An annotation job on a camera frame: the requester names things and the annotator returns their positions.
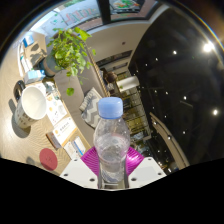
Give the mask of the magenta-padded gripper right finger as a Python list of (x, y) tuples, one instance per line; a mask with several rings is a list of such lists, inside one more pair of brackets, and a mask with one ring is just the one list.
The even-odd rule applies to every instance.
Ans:
[(153, 157), (144, 157), (133, 148), (128, 150), (125, 171), (129, 189), (146, 186), (166, 176)]

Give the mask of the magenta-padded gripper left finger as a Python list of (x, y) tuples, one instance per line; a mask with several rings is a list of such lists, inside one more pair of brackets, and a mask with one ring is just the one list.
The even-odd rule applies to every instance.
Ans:
[(97, 189), (99, 173), (98, 154), (92, 147), (81, 158), (72, 159), (60, 177), (84, 188)]

